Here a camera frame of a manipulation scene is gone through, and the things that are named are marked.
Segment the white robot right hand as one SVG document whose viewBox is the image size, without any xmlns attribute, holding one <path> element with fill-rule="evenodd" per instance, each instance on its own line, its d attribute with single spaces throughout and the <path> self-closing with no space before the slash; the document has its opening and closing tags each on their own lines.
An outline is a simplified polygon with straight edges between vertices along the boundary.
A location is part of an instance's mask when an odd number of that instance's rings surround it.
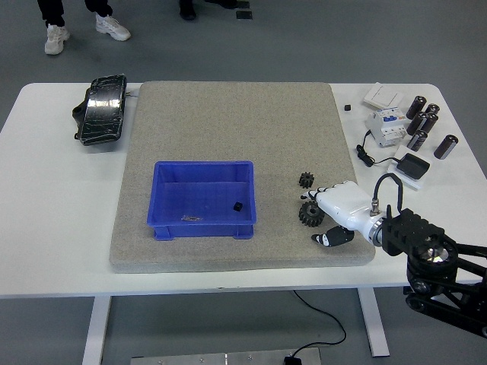
<svg viewBox="0 0 487 365">
<path fill-rule="evenodd" d="M 384 214 L 379 209 L 379 200 L 370 197 L 356 182 L 310 190 L 301 199 L 305 201 L 298 213 L 301 223 L 317 227 L 326 216 L 336 222 L 327 232 L 312 235 L 314 242 L 325 247 L 341 246 L 359 232 L 370 244 L 381 245 Z"/>
</svg>

